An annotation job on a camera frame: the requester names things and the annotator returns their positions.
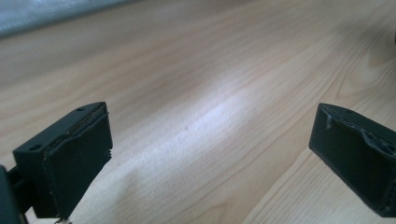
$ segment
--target black plastic part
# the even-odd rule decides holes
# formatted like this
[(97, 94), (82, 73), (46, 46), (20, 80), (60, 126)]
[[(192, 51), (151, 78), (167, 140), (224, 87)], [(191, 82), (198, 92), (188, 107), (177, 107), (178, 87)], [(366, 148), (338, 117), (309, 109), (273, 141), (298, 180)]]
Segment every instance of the black plastic part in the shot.
[(14, 150), (21, 177), (36, 193), (37, 217), (68, 219), (110, 160), (106, 103), (85, 105)]
[(396, 217), (396, 132), (319, 104), (309, 147), (377, 214)]
[(0, 223), (24, 224), (24, 214), (20, 212), (8, 173), (0, 165)]

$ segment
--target light wood surface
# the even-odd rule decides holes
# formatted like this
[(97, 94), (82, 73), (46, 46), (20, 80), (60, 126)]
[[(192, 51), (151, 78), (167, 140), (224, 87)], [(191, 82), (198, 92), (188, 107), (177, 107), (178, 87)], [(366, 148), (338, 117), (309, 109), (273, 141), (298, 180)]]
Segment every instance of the light wood surface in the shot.
[(113, 159), (75, 224), (395, 223), (307, 147), (319, 102), (396, 130), (395, 11), (393, 0), (145, 0), (2, 39), (0, 163), (106, 101)]

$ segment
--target black clamp jaw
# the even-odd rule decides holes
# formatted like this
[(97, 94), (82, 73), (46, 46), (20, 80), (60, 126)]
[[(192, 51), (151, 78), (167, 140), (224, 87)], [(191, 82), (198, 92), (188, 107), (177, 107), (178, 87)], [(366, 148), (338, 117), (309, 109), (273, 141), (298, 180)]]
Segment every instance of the black clamp jaw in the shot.
[(0, 166), (0, 223), (39, 218), (66, 220), (111, 159), (106, 103), (84, 105), (16, 148), (17, 166)]
[(396, 132), (319, 104), (309, 147), (381, 217), (396, 217)]

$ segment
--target wood grain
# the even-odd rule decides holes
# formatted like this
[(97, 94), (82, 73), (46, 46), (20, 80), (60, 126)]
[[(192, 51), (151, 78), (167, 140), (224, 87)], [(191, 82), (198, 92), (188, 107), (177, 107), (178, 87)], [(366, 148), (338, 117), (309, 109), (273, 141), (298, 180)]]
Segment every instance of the wood grain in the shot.
[(145, 0), (2, 39), (0, 163), (106, 101), (113, 159), (74, 223), (394, 223), (307, 145), (319, 102), (396, 130), (395, 10)]

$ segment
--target screw hole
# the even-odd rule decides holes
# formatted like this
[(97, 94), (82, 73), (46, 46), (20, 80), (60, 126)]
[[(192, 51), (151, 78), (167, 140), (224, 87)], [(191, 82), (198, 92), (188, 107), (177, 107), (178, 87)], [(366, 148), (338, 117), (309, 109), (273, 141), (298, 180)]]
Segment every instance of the screw hole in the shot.
[(34, 145), (34, 146), (29, 148), (29, 151), (36, 151), (36, 150), (38, 150), (40, 148), (41, 148), (41, 145)]

